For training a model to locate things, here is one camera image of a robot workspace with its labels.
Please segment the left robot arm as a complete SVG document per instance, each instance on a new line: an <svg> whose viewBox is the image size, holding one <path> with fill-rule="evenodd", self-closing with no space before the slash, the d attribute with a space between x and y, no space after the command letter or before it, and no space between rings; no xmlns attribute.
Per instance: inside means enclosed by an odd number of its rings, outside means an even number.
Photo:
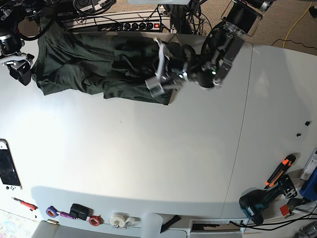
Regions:
<svg viewBox="0 0 317 238"><path fill-rule="evenodd" d="M221 86L244 45L273 4L270 0L233 0L218 23L206 36L199 54L188 44L163 42L159 38L158 66L146 86L153 97L177 90L184 81L198 83L203 89Z"/></svg>

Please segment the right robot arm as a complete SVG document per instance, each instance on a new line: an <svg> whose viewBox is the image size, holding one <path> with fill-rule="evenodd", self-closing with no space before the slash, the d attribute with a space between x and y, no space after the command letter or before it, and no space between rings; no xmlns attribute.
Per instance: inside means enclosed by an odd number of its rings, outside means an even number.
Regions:
<svg viewBox="0 0 317 238"><path fill-rule="evenodd" d="M34 56L21 52L26 41L42 37L54 23L53 13L48 24L33 37L20 33L18 25L25 18L40 21L40 12L49 7L44 0L2 0L0 2L0 64L7 67L12 78L24 86L31 81Z"/></svg>

